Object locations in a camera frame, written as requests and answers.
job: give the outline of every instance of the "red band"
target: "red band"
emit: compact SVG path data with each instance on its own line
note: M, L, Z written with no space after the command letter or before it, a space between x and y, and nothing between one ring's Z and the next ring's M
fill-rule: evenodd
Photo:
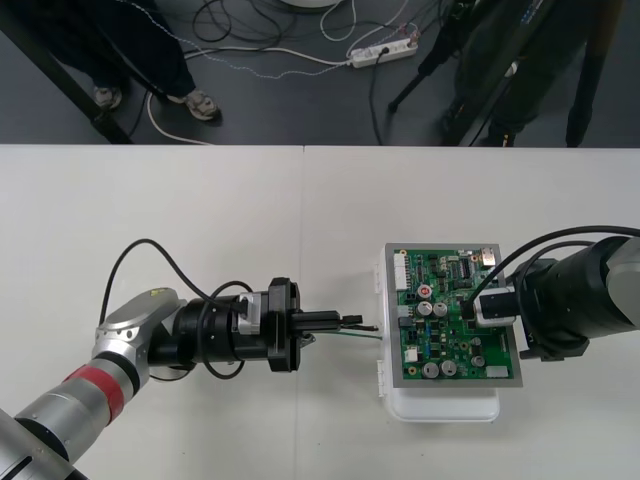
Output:
M113 422L116 417L120 415L124 409L124 393L122 392L120 384L111 375L99 368L83 365L69 375L65 381L71 380L72 378L84 378L102 390L102 393L107 397L109 411L111 412L109 423Z

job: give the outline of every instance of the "green wire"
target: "green wire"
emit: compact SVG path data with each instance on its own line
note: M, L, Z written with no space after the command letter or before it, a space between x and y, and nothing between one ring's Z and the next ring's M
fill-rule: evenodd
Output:
M362 337L362 338L375 338L376 340L382 340L382 337L377 335L366 335L364 333L351 333L351 332L316 332L325 333L327 335L345 335L347 337Z

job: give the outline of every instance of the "dark pants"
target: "dark pants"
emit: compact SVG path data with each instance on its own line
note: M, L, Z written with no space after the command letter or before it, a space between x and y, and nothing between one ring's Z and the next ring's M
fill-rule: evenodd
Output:
M567 69L589 37L598 2L558 0L523 52L517 74L493 111L490 132L513 135L536 118L540 103ZM509 41L509 25L520 22L523 3L503 0L498 10L480 25L467 44L456 75L456 95L473 94L496 53Z
M153 12L158 9L154 0L135 3L171 31L162 15ZM100 41L91 30L102 32L162 92L183 97L195 89L178 41L131 5L116 0L12 0L11 6L60 62L86 73L98 87L121 86L127 74L117 62L109 60L109 55L97 53Z

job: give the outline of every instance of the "white power strip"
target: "white power strip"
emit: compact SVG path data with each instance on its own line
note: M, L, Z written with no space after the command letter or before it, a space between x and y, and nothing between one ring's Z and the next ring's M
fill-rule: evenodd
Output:
M383 43L374 47L358 48L351 52L351 65L354 68L362 68L375 64L378 55L384 48L388 48L389 53L382 55L378 63L387 63L399 58L412 57L418 51L418 44L411 44L411 39L405 38L404 40Z

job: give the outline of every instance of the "white cable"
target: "white cable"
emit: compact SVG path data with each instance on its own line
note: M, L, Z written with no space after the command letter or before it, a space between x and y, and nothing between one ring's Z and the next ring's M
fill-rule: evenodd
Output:
M206 53L215 53L218 50L231 50L231 51L238 51L238 52L281 52L281 53L288 53L290 55L295 55L296 57L304 58L306 60L311 60L312 62L322 63L323 65L342 66L342 65L351 64L350 60L346 60L344 62L332 62L330 60L323 60L322 58L312 57L310 55L306 55L306 54L301 53L301 52L296 52L295 50L289 50L288 48L280 48L280 47L273 47L273 48L215 47L215 48L212 48L212 49L206 49L206 50L204 50L204 52L206 52ZM203 55L202 52L193 52L193 53L189 53L189 54L185 55L184 58L189 60L190 58L199 57L199 56L202 56L202 55Z
M388 26L389 26L389 25L391 25L393 22L395 22L395 21L396 21L396 18L398 18L398 17L402 14L402 12L404 12L404 9L405 9L405 8L407 8L407 5L408 5L408 4L409 4L409 0L404 0L404 3L403 3L403 4L402 4L402 6L400 7L400 10L398 10L398 11L396 12L396 14L395 14L393 17L391 17L389 20L387 20L387 22L386 22L384 25L382 25L382 26L380 26L380 27L376 27L376 28L374 28L373 30L371 30L370 32L365 33L365 34L364 34L364 35L362 35L360 38L358 38L355 42L353 42L353 43L351 44L351 46L347 49L347 58L351 58L351 57L350 57L350 55L351 55L351 50L353 50L353 47L355 47L357 44L359 44L362 40L364 40L365 38L367 38L367 37L369 37L369 36L373 35L373 34L374 34L374 33L376 33L376 32L379 32L379 31L380 31L380 30L382 30L383 28L388 27Z
M187 40L186 38L178 37L178 36L174 35L173 33L171 33L169 30L167 30L165 27L160 25L158 22L155 21L155 19L151 16L151 14L147 10L145 10L143 7L141 7L137 3L133 3L133 2L128 1L128 0L115 0L115 1L116 2L120 2L120 3L124 3L126 5L131 5L132 7L137 8L138 10L140 10L142 13L144 13L149 18L151 23L153 23L156 27L161 29L164 33L169 35L174 40L177 40L178 42L186 43L187 45L191 45L192 47L195 47L196 50L198 50L198 52L200 53L200 55L204 56L207 60L210 60L212 62L224 63L226 66L228 66L229 68L232 68L233 70L247 71L247 72L251 73L252 75L254 75L256 77L262 78L262 79L265 79L265 80L280 80L281 78L286 77L287 75L303 75L303 76L306 76L306 77L317 77L318 75L323 75L323 74L325 74L327 72L330 72L331 70L335 70L336 68L342 67L343 65L347 65L347 63L349 63L349 62L341 62L341 63L334 62L334 63L331 64L330 67L325 68L323 70L320 70L319 72L313 72L313 73L301 72L299 70L287 70L286 72L282 72L279 75L262 75L262 74L256 72L252 68L249 68L249 67L238 67L237 65L234 65L231 62L227 62L226 60L224 60L222 58L216 58L216 57L212 57L212 56L208 55L207 51L202 49L200 47L200 45L198 45L197 43L192 42L191 40Z
M346 40L351 35L353 35L353 31L356 29L356 23L358 21L358 19L356 17L356 0L351 0L351 11L353 12L353 23L351 24L351 30L349 30L349 32L344 37L339 37L339 38L331 37L331 36L329 36L329 34L327 34L327 32L324 31L324 20L325 20L325 18L327 18L327 15L329 15L336 8L338 8L338 6L343 1L344 0L339 0L338 3L336 3L333 7L331 7L329 10L327 10L324 13L324 15L322 15L322 18L320 19L320 31L322 32L322 35L324 35L324 38L326 38L327 40L329 40L331 42L342 42L342 41Z
M151 99L153 98L153 93L149 92L149 98L147 98L147 114L149 115L149 120L151 120L151 124L155 127L158 132L164 135L167 138L171 138L173 140L177 140L179 142L184 143L192 143L194 145L213 145L213 143L201 142L200 140L191 140L189 138L177 137L176 135L171 135L170 133L165 132L160 128L160 125L157 124L156 119L153 118L153 113L151 113Z

